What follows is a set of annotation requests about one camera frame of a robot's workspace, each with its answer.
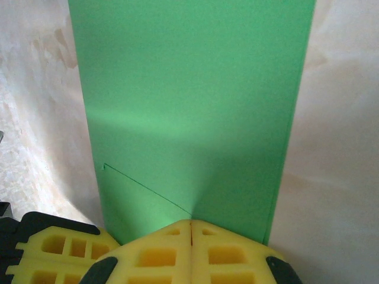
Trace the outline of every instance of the green sheet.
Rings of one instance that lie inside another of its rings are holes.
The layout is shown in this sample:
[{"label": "green sheet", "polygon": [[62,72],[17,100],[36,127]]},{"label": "green sheet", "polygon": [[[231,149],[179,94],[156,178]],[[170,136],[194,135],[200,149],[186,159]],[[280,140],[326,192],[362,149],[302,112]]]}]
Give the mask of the green sheet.
[{"label": "green sheet", "polygon": [[69,0],[105,224],[268,241],[314,0]]}]

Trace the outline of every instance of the beige wall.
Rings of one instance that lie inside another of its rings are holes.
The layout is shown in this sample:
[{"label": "beige wall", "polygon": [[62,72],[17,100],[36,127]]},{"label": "beige wall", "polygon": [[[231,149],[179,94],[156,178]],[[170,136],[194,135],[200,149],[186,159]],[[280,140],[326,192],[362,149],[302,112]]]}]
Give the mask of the beige wall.
[{"label": "beige wall", "polygon": [[[68,5],[0,2],[0,199],[102,223]],[[305,283],[378,283],[379,5],[319,0],[270,245]]]}]

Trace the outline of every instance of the green foam board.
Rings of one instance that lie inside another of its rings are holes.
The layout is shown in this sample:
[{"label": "green foam board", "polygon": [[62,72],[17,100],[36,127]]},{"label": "green foam board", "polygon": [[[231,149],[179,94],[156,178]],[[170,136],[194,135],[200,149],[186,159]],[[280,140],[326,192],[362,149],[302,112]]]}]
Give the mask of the green foam board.
[{"label": "green foam board", "polygon": [[69,6],[107,228],[189,216],[267,243],[314,0]]}]

